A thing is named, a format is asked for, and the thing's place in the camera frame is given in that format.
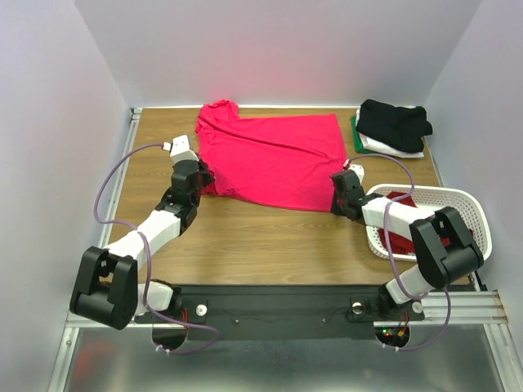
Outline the pink t shirt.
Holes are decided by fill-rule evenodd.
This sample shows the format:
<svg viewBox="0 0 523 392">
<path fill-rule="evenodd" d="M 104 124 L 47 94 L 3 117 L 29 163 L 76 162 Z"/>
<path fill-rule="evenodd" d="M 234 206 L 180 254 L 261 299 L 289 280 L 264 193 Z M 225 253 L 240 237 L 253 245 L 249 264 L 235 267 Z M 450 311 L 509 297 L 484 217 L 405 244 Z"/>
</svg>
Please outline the pink t shirt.
<svg viewBox="0 0 523 392">
<path fill-rule="evenodd" d="M 230 100 L 197 117 L 199 155 L 215 180 L 206 194 L 267 207 L 329 212 L 332 174 L 346 148 L 335 114 L 242 118 Z"/>
</svg>

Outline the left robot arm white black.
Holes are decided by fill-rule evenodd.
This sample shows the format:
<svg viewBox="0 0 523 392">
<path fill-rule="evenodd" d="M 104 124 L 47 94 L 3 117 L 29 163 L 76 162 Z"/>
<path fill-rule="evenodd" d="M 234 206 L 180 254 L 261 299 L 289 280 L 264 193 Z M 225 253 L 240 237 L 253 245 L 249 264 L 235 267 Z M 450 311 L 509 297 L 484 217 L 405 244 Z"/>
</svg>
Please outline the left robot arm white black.
<svg viewBox="0 0 523 392">
<path fill-rule="evenodd" d="M 152 275 L 152 256 L 183 235 L 197 216 L 202 190 L 214 181 L 202 160 L 175 163 L 171 186 L 138 226 L 104 248 L 89 247 L 82 255 L 69 310 L 114 329 L 125 328 L 136 315 L 163 312 L 176 304 L 168 283 L 138 282 L 143 266 Z"/>
</svg>

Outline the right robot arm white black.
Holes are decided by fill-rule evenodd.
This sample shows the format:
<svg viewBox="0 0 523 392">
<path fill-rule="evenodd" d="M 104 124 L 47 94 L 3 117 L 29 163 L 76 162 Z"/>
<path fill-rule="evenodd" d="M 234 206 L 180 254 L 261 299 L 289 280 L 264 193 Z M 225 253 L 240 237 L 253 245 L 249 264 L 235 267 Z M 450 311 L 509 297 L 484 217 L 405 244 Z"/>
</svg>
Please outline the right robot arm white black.
<svg viewBox="0 0 523 392">
<path fill-rule="evenodd" d="M 486 215 L 469 193 L 450 188 L 384 184 L 364 191 L 363 168 L 353 165 L 331 176 L 332 213 L 362 224 L 368 232 L 383 232 L 390 256 L 391 237 L 411 242 L 415 265 L 383 284 L 376 299 L 364 303 L 364 313 L 392 319 L 434 289 L 477 271 L 492 253 Z"/>
</svg>

